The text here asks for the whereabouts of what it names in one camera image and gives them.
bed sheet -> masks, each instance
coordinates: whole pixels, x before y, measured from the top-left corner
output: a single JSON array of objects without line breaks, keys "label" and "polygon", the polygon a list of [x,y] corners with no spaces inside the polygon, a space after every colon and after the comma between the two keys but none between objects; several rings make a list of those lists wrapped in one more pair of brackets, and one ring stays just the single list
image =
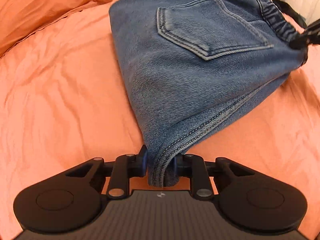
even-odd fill
[{"label": "bed sheet", "polygon": [[[21,231],[12,204],[22,189],[93,157],[137,153],[143,144],[116,61],[110,5],[62,17],[0,58],[3,240]],[[300,231],[309,239],[320,231],[319,60],[319,46],[311,46],[308,62],[262,104],[189,150],[300,189],[308,200]],[[131,187],[152,189],[146,178],[132,179]],[[175,188],[188,188],[188,180]]]}]

ribbed gray surface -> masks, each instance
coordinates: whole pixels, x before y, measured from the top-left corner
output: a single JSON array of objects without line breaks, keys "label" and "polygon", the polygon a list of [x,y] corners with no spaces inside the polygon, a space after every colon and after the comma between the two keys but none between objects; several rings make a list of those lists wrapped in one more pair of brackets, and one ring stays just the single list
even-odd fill
[{"label": "ribbed gray surface", "polygon": [[17,240],[305,240],[297,231],[257,236],[234,228],[210,202],[187,191],[136,190],[125,200],[112,201],[92,224],[61,235],[24,231]]}]

screw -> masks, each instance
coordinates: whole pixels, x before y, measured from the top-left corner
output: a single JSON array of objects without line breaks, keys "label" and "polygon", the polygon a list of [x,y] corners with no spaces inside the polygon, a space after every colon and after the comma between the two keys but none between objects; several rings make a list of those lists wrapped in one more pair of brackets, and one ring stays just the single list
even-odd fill
[{"label": "screw", "polygon": [[201,188],[197,191],[197,195],[199,197],[210,197],[212,195],[211,190],[208,190],[206,188]]},{"label": "screw", "polygon": [[121,197],[124,194],[123,189],[120,188],[113,188],[109,190],[109,195],[112,197]]}]

jeans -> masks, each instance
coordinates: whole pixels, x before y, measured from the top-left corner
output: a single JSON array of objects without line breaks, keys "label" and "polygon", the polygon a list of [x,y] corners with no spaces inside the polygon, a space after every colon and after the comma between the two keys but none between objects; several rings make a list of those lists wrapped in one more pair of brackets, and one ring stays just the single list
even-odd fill
[{"label": "jeans", "polygon": [[175,155],[255,108],[306,56],[271,0],[119,0],[109,14],[158,187],[178,181]]}]

back pocket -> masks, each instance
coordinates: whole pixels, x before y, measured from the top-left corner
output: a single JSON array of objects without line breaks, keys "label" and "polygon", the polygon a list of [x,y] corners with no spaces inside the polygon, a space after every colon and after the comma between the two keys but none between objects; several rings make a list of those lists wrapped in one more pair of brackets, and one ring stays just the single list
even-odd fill
[{"label": "back pocket", "polygon": [[273,45],[222,0],[159,7],[158,34],[204,60],[237,52],[271,48]]}]

